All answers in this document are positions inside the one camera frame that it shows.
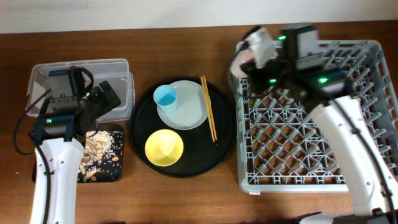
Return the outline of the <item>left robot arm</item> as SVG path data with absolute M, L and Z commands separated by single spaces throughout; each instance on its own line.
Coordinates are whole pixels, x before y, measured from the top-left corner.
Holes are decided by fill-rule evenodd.
M 31 223 L 74 223 L 78 170 L 86 134 L 121 103 L 107 81 L 95 85 L 84 67 L 49 73 L 39 115 L 29 133 L 36 175 Z

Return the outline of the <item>yellow bowl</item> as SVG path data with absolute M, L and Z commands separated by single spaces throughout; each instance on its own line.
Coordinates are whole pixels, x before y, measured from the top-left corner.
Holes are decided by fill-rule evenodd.
M 156 166 L 167 167 L 182 156 L 184 145 L 179 134 L 169 129 L 152 133 L 145 143 L 146 158 Z

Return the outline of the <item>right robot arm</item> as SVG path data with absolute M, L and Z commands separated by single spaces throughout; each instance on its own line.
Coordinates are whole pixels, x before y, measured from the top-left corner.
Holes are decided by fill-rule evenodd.
M 247 78 L 245 99 L 259 102 L 279 88 L 291 91 L 320 128 L 343 172 L 352 199 L 351 215 L 310 213 L 297 223 L 396 223 L 397 179 L 381 156 L 361 114 L 353 82 L 323 62 L 318 29 L 291 24 L 278 40 L 262 26 L 236 48 L 231 78 Z

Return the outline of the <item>pink cup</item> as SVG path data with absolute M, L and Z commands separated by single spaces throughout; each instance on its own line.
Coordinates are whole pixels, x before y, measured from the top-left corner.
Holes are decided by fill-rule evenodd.
M 229 68 L 236 78 L 247 78 L 257 71 L 254 53 L 249 50 L 239 51 Z

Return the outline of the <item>wooden chopstick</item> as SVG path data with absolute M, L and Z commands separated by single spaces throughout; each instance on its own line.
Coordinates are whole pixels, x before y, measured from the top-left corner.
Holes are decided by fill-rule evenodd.
M 204 94 L 204 99 L 205 99 L 205 105 L 206 105 L 206 111 L 207 111 L 207 115 L 208 115 L 208 123 L 209 123 L 209 127 L 210 127 L 211 138 L 212 138 L 212 141 L 215 142 L 216 139 L 215 139 L 215 134 L 213 131 L 213 124 L 212 124 L 212 118 L 211 118 L 211 113 L 210 113 L 211 106 L 210 106 L 209 100 L 208 100 L 209 96 L 208 96 L 208 90 L 206 87 L 205 76 L 200 77 L 200 80 L 201 80 L 201 86 L 203 89 L 203 94 Z
M 210 100 L 210 92 L 209 92 L 209 90 L 208 90 L 208 96 L 209 96 L 209 97 L 208 97 L 209 104 L 210 104 L 210 106 L 211 106 L 211 100 Z M 211 118 L 212 118 L 213 131 L 214 131 L 215 139 L 216 139 L 215 142 L 217 142 L 218 138 L 217 138 L 217 134 L 216 134 L 216 127 L 215 127 L 215 121 L 214 121 L 214 116 L 213 116 L 212 107 L 211 107 L 211 109 L 210 109 L 210 113 L 211 113 Z

